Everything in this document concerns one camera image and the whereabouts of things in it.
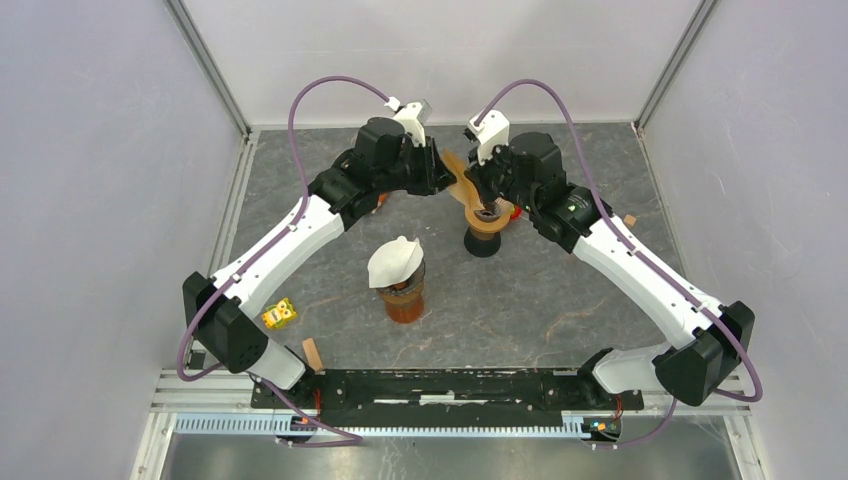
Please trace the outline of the dark red black dripper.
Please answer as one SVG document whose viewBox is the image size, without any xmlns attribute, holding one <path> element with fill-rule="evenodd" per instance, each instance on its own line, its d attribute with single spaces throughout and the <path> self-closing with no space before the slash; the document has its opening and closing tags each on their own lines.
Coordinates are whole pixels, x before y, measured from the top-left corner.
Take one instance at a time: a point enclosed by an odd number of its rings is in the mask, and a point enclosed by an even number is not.
<svg viewBox="0 0 848 480">
<path fill-rule="evenodd" d="M 501 233 L 481 232 L 468 227 L 463 242 L 469 254 L 477 258 L 488 258 L 494 256 L 500 250 Z"/>
</svg>

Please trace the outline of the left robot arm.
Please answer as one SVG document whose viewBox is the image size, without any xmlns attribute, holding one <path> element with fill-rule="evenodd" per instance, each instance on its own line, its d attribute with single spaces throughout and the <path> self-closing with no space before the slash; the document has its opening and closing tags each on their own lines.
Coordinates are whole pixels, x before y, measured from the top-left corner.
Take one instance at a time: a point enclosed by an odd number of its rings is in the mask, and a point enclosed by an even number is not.
<svg viewBox="0 0 848 480">
<path fill-rule="evenodd" d="M 381 195 L 436 195 L 455 181 L 420 121 L 369 119 L 353 147 L 310 182 L 307 198 L 247 253 L 210 277 L 194 272 L 184 280 L 183 344 L 197 340 L 229 372 L 252 373 L 273 383 L 288 406 L 306 405 L 314 381 L 305 363 L 254 318 L 314 253 L 376 209 Z"/>
</svg>

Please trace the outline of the white paper coffee filter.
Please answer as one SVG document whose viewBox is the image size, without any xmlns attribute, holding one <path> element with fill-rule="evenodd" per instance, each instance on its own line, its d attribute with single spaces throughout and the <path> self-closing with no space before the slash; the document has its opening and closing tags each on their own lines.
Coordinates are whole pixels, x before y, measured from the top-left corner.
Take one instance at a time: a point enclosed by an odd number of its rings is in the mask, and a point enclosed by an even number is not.
<svg viewBox="0 0 848 480">
<path fill-rule="evenodd" d="M 408 280 L 423 263 L 423 256 L 418 239 L 399 236 L 384 243 L 368 261 L 369 287 L 386 288 Z"/>
</svg>

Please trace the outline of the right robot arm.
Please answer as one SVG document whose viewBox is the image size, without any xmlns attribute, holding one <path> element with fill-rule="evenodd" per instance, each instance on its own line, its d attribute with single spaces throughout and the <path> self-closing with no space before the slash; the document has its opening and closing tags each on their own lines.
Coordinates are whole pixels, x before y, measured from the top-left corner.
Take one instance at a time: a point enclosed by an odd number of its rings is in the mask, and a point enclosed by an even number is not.
<svg viewBox="0 0 848 480">
<path fill-rule="evenodd" d="M 712 394 L 755 402 L 723 388 L 739 366 L 749 366 L 753 311 L 723 303 L 696 288 L 635 238 L 591 189 L 568 181 L 559 147 L 548 134 L 520 134 L 507 144 L 480 144 L 469 153 L 466 177 L 485 202 L 506 200 L 526 212 L 533 228 L 592 266 L 645 312 L 664 342 L 632 350 L 606 348 L 579 369 L 577 392 L 602 408 L 626 391 L 662 390 L 690 406 Z"/>
</svg>

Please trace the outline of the dark glass dripper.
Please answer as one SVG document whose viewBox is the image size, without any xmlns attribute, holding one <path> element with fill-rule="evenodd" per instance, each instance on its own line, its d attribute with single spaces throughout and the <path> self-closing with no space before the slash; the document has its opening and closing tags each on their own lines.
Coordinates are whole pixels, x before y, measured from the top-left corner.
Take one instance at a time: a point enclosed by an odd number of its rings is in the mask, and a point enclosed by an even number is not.
<svg viewBox="0 0 848 480">
<path fill-rule="evenodd" d="M 409 278 L 400 283 L 392 284 L 386 287 L 377 288 L 378 294 L 388 296 L 403 296 L 411 294 L 415 289 L 421 286 L 424 282 L 426 274 L 426 265 L 421 263 Z"/>
</svg>

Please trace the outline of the wooden ring holder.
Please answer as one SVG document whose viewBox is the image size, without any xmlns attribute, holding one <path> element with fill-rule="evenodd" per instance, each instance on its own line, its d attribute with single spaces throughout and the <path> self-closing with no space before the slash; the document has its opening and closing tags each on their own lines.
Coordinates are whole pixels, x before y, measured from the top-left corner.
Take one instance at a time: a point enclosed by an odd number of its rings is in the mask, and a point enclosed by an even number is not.
<svg viewBox="0 0 848 480">
<path fill-rule="evenodd" d="M 494 234 L 502 231 L 509 224 L 513 211 L 514 207 L 510 202 L 500 199 L 486 203 L 479 209 L 466 207 L 464 214 L 472 230 Z"/>
</svg>

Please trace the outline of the single brown paper filter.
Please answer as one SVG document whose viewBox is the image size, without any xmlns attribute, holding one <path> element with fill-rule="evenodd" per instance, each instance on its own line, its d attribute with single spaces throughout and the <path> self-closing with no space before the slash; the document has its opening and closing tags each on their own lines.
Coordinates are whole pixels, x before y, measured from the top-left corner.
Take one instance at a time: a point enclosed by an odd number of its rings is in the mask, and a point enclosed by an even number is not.
<svg viewBox="0 0 848 480">
<path fill-rule="evenodd" d="M 447 191 L 463 206 L 468 207 L 473 213 L 487 213 L 490 217 L 506 216 L 507 219 L 514 212 L 513 205 L 504 199 L 484 202 L 477 187 L 465 175 L 468 164 L 455 153 L 445 149 L 441 160 L 448 171 L 456 177 L 456 182 L 450 185 Z"/>
</svg>

